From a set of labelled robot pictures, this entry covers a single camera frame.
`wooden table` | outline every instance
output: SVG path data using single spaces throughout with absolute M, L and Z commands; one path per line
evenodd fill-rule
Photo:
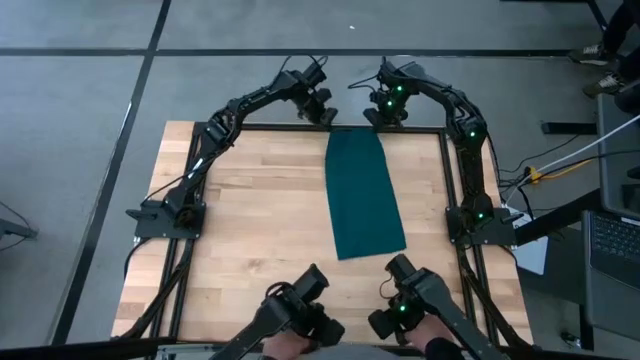
M 150 191 L 183 173 L 193 126 L 183 121 L 166 124 Z M 447 194 L 438 136 L 380 134 L 380 139 L 406 233 L 404 253 L 416 267 L 440 274 L 464 308 L 445 224 Z M 384 266 L 394 254 L 337 260 L 324 180 L 327 140 L 323 132 L 243 131 L 236 146 L 216 160 L 207 178 L 206 222 L 195 243 L 181 340 L 229 340 L 252 319 L 270 284 L 294 281 L 316 263 L 331 284 L 319 301 L 346 327 L 343 341 L 393 343 L 393 337 L 381 341 L 375 335 L 367 316 L 385 308 L 378 289 L 389 277 Z M 487 193 L 498 204 L 487 148 L 483 157 Z M 460 198 L 457 164 L 453 169 Z M 152 239 L 132 257 L 113 335 L 128 330 L 158 291 L 167 244 L 167 239 Z M 483 250 L 494 302 L 520 336 L 531 341 L 513 258 L 498 247 Z M 383 292 L 393 294 L 388 285 Z M 161 335 L 168 333 L 172 304 L 170 297 Z

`green towel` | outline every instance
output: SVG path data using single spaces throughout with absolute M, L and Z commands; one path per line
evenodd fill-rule
M 325 158 L 338 259 L 407 247 L 382 144 L 370 129 L 335 131 Z

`gray floor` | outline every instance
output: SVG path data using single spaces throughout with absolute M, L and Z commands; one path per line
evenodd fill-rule
M 607 0 L 607 6 L 615 5 Z M 4 0 L 0 47 L 146 48 L 160 0 L 104 3 Z M 598 39 L 585 4 L 425 3 L 388 1 L 174 1 L 161 48 L 421 48 L 561 49 Z M 122 265 L 135 223 L 124 210 L 144 196 L 167 120 L 205 120 L 233 96 L 268 83 L 280 57 L 157 57 L 105 219 L 69 341 L 108 338 L 122 287 Z M 587 122 L 595 102 L 580 87 L 599 70 L 564 59 L 393 58 L 464 89 L 483 111 L 500 166 L 558 145 L 541 121 Z M 347 90 L 373 75 L 377 57 L 339 57 L 326 66 L 340 110 L 337 122 L 364 123 L 364 90 Z M 0 200 L 39 227 L 35 242 L 0 253 L 0 348 L 40 345 L 60 296 L 108 166 L 133 92 L 141 57 L 0 57 Z M 289 67 L 307 59 L 295 58 Z M 411 100 L 407 124 L 442 125 L 442 110 Z M 292 105 L 277 104 L 248 121 L 297 122 Z M 537 159 L 541 165 L 592 138 Z M 553 207 L 596 187 L 597 166 L 529 190 L 534 208 Z M 522 208 L 519 198 L 514 201 Z M 0 216 L 9 217 L 5 212 Z M 2 243 L 14 239 L 3 239 Z M 563 349 L 559 330 L 577 330 L 577 307 L 525 289 L 536 343 Z M 597 333 L 598 351 L 631 356 L 637 343 Z

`human hand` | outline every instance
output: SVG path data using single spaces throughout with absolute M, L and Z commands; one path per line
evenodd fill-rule
M 276 360 L 294 360 L 311 346 L 311 340 L 292 330 L 279 332 L 264 342 L 262 355 Z
M 435 338 L 444 338 L 453 342 L 453 335 L 447 327 L 435 315 L 425 315 L 418 326 L 411 331 L 404 333 L 405 339 L 416 349 L 424 353 L 429 341 Z

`white cable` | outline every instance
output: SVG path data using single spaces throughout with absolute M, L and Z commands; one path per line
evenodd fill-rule
M 638 115 L 638 116 L 634 117 L 633 119 L 631 119 L 631 120 L 627 121 L 626 123 L 624 123 L 624 124 L 622 124 L 622 125 L 618 126 L 617 128 L 613 129 L 610 133 L 608 133 L 607 135 L 605 135 L 605 136 L 603 136 L 603 137 L 599 138 L 598 140 L 596 140 L 596 141 L 592 142 L 591 144 L 589 144 L 589 145 L 587 145 L 587 146 L 583 147 L 582 149 L 580 149 L 580 150 L 578 150 L 578 151 L 576 151 L 576 152 L 573 152 L 573 153 L 571 153 L 571 154 L 569 154 L 569 155 L 567 155 L 567 156 L 563 157 L 562 159 L 558 159 L 558 160 L 556 160 L 556 161 L 554 161 L 554 162 L 552 162 L 552 163 L 550 163 L 550 164 L 547 164 L 547 165 L 545 165 L 545 166 L 541 167 L 540 169 L 538 169 L 538 170 L 537 170 L 537 172 L 538 172 L 538 173 L 542 173 L 542 170 L 545 170 L 545 169 L 548 169 L 548 168 L 550 168 L 550 167 L 552 167 L 552 166 L 554 166 L 554 165 L 557 165 L 557 164 L 559 164 L 559 163 L 561 163 L 561 162 L 563 162 L 563 161 L 565 161 L 565 160 L 567 160 L 567 159 L 569 159 L 569 158 L 572 158 L 572 157 L 574 157 L 574 156 L 576 156 L 576 155 L 580 154 L 581 152 L 583 152 L 583 151 L 585 151 L 585 150 L 587 150 L 587 149 L 589 149 L 589 148 L 593 147 L 594 145 L 597 145 L 598 143 L 603 142 L 603 141 L 604 141 L 604 140 L 606 140 L 609 136 L 611 136 L 611 135 L 613 135 L 613 134 L 617 133 L 618 131 L 620 131 L 620 130 L 624 129 L 624 128 L 625 128 L 625 127 L 627 127 L 629 124 L 631 124 L 632 122 L 634 122 L 634 121 L 636 121 L 636 120 L 638 120 L 638 119 L 640 119 L 640 115 Z M 504 203 L 505 205 L 509 205 L 509 201 L 510 201 L 510 200 L 511 200 L 511 198 L 513 197 L 513 194 L 515 194 L 515 193 L 516 193 L 516 191 L 518 191 L 518 188 L 519 188 L 520 186 L 522 186 L 522 184 L 524 184 L 527 180 L 529 180 L 529 179 L 531 178 L 531 176 L 533 176 L 533 174 L 529 174 L 529 176 L 527 176 L 527 177 L 525 177 L 524 179 L 522 179 L 522 180 L 518 183 L 518 185 L 516 185 L 515 189 L 513 189 L 513 191 L 511 192 L 511 194 L 509 194 L 509 197 L 507 198 L 507 201 L 505 201 L 505 203 Z

